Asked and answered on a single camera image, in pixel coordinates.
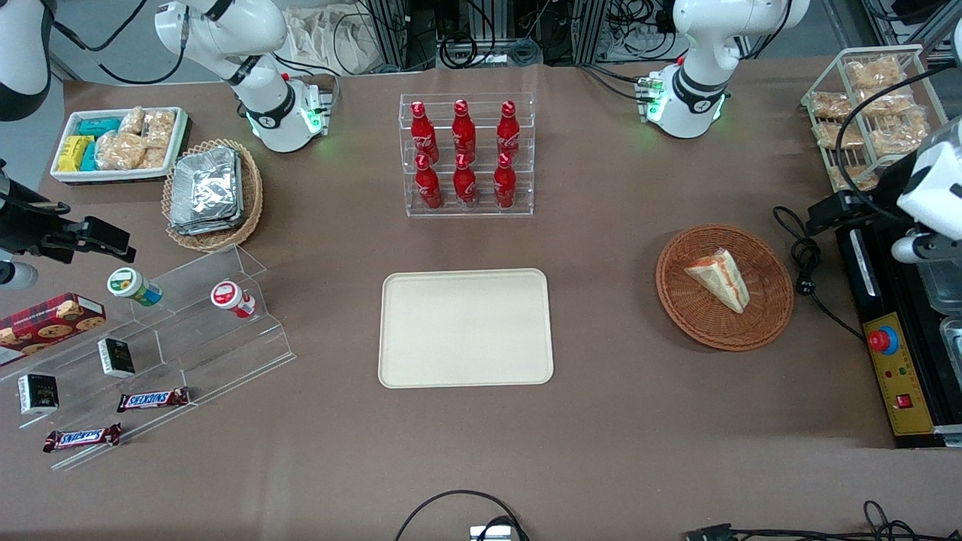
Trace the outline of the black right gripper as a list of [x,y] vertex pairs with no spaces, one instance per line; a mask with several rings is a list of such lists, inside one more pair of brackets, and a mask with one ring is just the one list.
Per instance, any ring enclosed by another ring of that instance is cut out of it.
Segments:
[[49,209],[34,204],[49,203],[11,178],[1,162],[1,249],[10,254],[22,254],[41,242],[41,256],[63,264],[71,264],[74,251],[109,255],[120,261],[134,261],[135,249],[130,244],[130,233],[99,218],[85,218],[71,226],[74,243],[51,235],[57,230],[57,216]]

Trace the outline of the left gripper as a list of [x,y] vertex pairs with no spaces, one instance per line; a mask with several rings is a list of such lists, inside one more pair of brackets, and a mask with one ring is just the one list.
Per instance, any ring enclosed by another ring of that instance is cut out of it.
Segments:
[[916,172],[918,151],[914,151],[890,165],[879,176],[879,184],[869,194],[832,194],[807,209],[807,235],[821,235],[829,229],[838,228],[852,217],[868,219],[869,222],[917,222],[918,219],[903,211],[897,199],[910,194],[923,182],[929,167]]

